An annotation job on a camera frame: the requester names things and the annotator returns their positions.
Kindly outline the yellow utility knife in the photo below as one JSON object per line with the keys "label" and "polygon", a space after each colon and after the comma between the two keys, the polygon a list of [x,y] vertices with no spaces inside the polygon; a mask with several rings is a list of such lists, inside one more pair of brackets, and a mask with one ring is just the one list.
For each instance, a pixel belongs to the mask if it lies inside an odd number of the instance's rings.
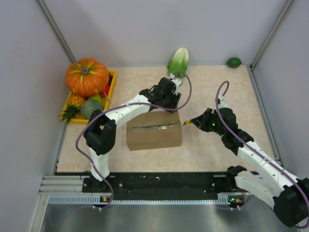
{"label": "yellow utility knife", "polygon": [[191,124],[192,124],[192,122],[190,120],[183,123],[184,126],[191,125]]}

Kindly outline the brown cardboard express box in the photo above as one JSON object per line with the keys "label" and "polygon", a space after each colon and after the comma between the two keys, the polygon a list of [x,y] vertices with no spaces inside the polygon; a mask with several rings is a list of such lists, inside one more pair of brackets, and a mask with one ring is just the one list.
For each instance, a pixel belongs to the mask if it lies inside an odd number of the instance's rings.
{"label": "brown cardboard express box", "polygon": [[178,112],[151,111],[126,124],[126,144],[131,151],[179,147],[182,140]]}

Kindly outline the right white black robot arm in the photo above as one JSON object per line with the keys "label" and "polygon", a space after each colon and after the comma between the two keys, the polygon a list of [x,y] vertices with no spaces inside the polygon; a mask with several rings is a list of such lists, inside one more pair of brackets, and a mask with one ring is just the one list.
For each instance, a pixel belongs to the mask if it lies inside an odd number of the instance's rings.
{"label": "right white black robot arm", "polygon": [[254,175],[241,166],[228,168],[225,185],[230,191],[239,188],[266,203],[287,227],[309,216],[309,180],[299,179],[268,156],[247,132],[240,129],[230,108],[208,108],[190,122],[204,132],[221,136],[224,146],[256,169]]}

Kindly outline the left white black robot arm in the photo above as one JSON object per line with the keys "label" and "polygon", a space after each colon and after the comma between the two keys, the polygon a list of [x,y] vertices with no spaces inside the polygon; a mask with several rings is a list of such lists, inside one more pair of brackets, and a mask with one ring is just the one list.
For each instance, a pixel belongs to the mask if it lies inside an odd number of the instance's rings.
{"label": "left white black robot arm", "polygon": [[109,152],[115,145],[117,129],[135,117],[157,108],[175,112],[182,84],[180,79],[163,77],[157,85],[141,90],[134,98],[109,112],[103,115],[98,110],[93,112],[91,125],[84,132],[84,138],[91,155],[94,188],[103,192],[109,187]]}

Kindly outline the green white cabbage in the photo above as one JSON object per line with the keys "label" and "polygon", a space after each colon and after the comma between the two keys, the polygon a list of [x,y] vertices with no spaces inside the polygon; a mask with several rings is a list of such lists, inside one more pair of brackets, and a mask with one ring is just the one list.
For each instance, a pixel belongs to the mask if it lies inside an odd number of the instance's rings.
{"label": "green white cabbage", "polygon": [[185,77],[188,61],[188,50],[184,47],[179,48],[167,64],[168,75],[174,74],[175,77]]}

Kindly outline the red pepper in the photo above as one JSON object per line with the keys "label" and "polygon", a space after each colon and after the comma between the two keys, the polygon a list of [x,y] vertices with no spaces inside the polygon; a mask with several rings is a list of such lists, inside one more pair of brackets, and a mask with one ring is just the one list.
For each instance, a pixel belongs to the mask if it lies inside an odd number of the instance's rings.
{"label": "red pepper", "polygon": [[106,85],[105,88],[99,93],[100,97],[102,99],[110,99],[109,92],[110,92],[111,86]]}

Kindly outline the green lime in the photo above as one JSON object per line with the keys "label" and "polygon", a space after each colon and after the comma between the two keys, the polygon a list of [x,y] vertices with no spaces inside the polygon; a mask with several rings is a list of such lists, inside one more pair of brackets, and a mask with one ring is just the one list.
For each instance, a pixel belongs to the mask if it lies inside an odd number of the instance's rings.
{"label": "green lime", "polygon": [[229,68],[234,69],[234,68],[238,68],[242,64],[242,61],[238,57],[232,57],[228,59],[226,64]]}

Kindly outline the green pear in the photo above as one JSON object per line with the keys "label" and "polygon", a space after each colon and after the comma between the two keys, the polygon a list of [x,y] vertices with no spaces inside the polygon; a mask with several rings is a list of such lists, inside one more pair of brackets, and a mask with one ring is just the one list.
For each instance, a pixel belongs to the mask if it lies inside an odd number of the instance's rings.
{"label": "green pear", "polygon": [[94,96],[88,97],[88,100],[96,100],[98,102],[101,102],[101,96],[100,94],[96,94]]}

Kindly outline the grey green melon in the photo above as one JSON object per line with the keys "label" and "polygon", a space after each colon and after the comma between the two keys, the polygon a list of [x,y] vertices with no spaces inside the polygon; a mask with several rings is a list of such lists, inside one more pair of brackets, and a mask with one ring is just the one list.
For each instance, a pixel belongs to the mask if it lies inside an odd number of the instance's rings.
{"label": "grey green melon", "polygon": [[86,100],[85,103],[81,107],[81,114],[85,119],[90,119],[92,113],[95,110],[103,110],[103,106],[101,102],[94,100],[94,99],[89,99]]}

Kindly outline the orange pumpkin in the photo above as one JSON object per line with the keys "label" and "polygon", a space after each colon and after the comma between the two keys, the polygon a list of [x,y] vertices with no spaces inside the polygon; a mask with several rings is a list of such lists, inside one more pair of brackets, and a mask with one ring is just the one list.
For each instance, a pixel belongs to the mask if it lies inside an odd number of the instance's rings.
{"label": "orange pumpkin", "polygon": [[65,82],[68,89],[84,98],[102,92],[108,81],[108,69],[94,58],[83,58],[71,64],[65,73]]}

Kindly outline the orange pineapple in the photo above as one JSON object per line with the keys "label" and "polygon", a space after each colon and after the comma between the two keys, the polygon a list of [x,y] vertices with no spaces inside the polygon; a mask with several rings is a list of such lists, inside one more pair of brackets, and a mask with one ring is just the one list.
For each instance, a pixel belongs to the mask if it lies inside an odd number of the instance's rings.
{"label": "orange pineapple", "polygon": [[69,124],[73,118],[76,118],[76,114],[80,113],[82,105],[85,103],[84,97],[76,94],[71,94],[68,98],[65,110],[60,114],[60,119]]}

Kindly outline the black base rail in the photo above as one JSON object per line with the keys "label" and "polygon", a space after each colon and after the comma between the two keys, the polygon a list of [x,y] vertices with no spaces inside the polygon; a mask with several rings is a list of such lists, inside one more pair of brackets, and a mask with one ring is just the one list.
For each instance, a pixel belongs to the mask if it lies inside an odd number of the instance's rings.
{"label": "black base rail", "polygon": [[105,181],[92,175],[83,181],[85,193],[114,193],[115,200],[217,200],[228,193],[231,202],[244,201],[245,191],[225,172],[118,172]]}

